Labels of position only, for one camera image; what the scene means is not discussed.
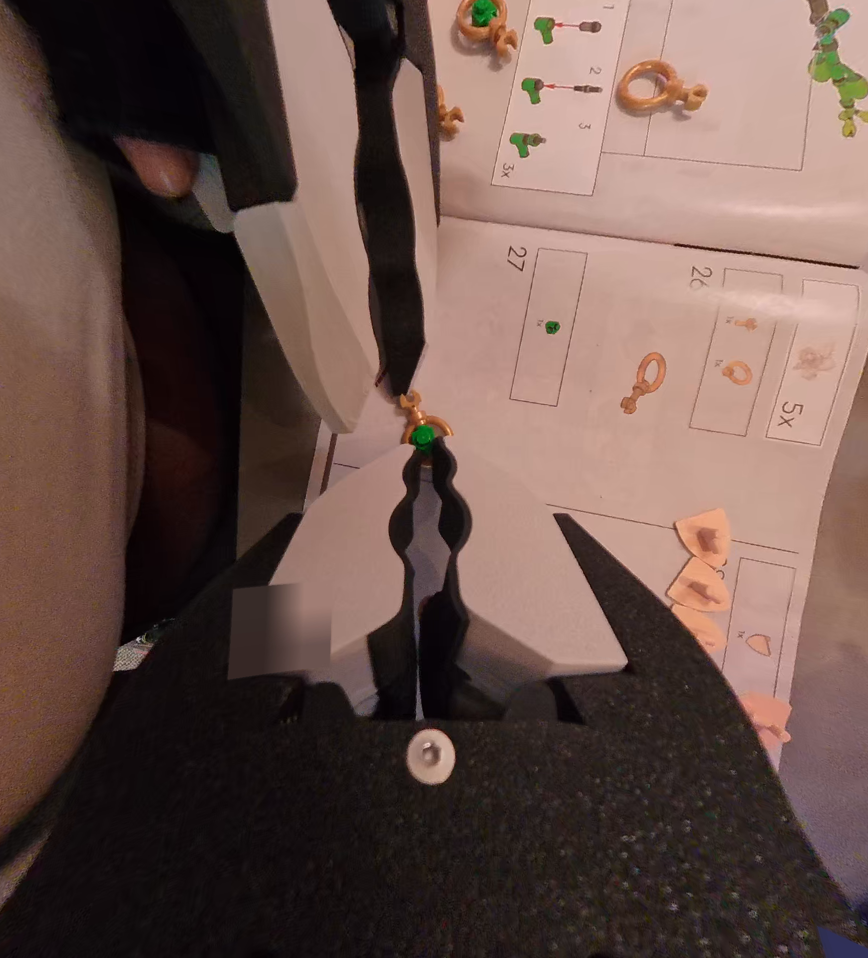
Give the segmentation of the person's beige hoodie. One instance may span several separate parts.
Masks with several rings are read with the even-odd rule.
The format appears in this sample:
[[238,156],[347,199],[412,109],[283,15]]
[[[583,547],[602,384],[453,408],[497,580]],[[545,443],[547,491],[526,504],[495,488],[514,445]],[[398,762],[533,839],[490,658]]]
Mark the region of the person's beige hoodie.
[[78,751],[123,620],[131,346],[104,168],[0,2],[0,844]]

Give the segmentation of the green toy vine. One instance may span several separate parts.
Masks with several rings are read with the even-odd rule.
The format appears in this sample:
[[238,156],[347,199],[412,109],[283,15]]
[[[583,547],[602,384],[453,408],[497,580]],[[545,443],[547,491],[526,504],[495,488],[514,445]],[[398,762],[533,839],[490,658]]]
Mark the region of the green toy vine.
[[839,52],[838,34],[851,19],[845,7],[830,7],[827,1],[809,1],[810,23],[814,35],[808,74],[819,84],[829,84],[839,103],[838,122],[845,139],[858,133],[858,125],[868,125],[868,110],[861,102],[868,97],[868,79],[848,66]]

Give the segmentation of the pink petal toy piece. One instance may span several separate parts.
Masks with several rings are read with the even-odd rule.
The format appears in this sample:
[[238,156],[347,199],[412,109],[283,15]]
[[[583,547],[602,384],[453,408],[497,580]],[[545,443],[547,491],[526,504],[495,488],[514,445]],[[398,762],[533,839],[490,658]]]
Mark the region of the pink petal toy piece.
[[791,706],[788,702],[763,693],[747,692],[739,697],[739,704],[765,749],[780,748],[790,741],[787,723]]
[[715,568],[699,557],[690,558],[667,588],[667,596],[676,605],[696,611],[715,613],[731,608],[731,594]]
[[725,647],[727,642],[725,633],[709,615],[680,604],[671,605],[670,611],[710,655],[718,653]]
[[680,518],[674,528],[683,545],[692,556],[700,558],[714,568],[727,561],[732,535],[728,516],[724,509],[710,509],[693,516]]

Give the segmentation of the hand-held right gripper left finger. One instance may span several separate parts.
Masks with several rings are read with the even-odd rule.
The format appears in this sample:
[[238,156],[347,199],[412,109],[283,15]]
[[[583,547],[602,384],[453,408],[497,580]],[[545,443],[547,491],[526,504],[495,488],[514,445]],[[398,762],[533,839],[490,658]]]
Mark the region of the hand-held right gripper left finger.
[[414,536],[419,457],[410,445],[356,469],[304,513],[271,587],[270,663],[333,683],[356,714],[416,716]]

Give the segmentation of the gold ring clip toy piece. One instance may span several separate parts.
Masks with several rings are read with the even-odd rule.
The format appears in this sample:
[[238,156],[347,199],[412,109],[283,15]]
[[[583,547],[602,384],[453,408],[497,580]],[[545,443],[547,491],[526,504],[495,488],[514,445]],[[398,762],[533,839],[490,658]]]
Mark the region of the gold ring clip toy piece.
[[[402,394],[398,398],[399,406],[406,416],[405,428],[402,432],[400,443],[404,446],[411,446],[415,449],[409,442],[409,437],[417,425],[428,424],[433,426],[437,433],[438,439],[447,438],[454,435],[453,428],[449,425],[444,419],[431,415],[423,410],[422,408],[422,398],[419,391],[413,390],[408,394]],[[433,466],[433,446],[430,449],[428,454],[424,454],[415,449],[421,457],[421,465],[423,468],[430,470]]]

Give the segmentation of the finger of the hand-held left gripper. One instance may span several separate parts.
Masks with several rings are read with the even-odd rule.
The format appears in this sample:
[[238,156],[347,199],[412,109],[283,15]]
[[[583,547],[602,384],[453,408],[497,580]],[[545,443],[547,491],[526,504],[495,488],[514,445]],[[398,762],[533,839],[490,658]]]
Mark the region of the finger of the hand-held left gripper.
[[379,369],[355,200],[353,67],[327,2],[265,6],[296,190],[237,212],[234,234],[299,386],[330,430],[349,433]]
[[386,2],[393,39],[381,96],[382,373],[394,398],[410,391],[434,312],[440,225],[437,68],[428,2]]

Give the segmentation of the white instruction booklet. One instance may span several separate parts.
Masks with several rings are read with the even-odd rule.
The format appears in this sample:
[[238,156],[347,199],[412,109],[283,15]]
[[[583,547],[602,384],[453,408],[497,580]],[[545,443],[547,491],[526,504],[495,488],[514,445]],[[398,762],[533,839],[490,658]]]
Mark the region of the white instruction booklet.
[[[868,79],[868,2],[829,4]],[[454,6],[429,6],[466,122],[440,148],[420,389],[667,604],[690,559],[674,522],[724,509],[712,658],[787,701],[868,351],[868,125],[845,139],[808,74],[808,2],[508,2],[521,46],[498,71]],[[621,76],[651,58],[704,105],[624,110]]]

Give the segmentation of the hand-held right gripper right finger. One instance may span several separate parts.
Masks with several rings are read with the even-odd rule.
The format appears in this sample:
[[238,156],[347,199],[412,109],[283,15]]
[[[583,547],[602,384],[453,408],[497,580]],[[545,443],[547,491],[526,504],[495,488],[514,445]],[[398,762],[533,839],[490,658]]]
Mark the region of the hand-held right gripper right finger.
[[616,674],[628,660],[550,508],[459,438],[436,441],[448,557],[420,615],[426,715],[502,715],[521,689]]

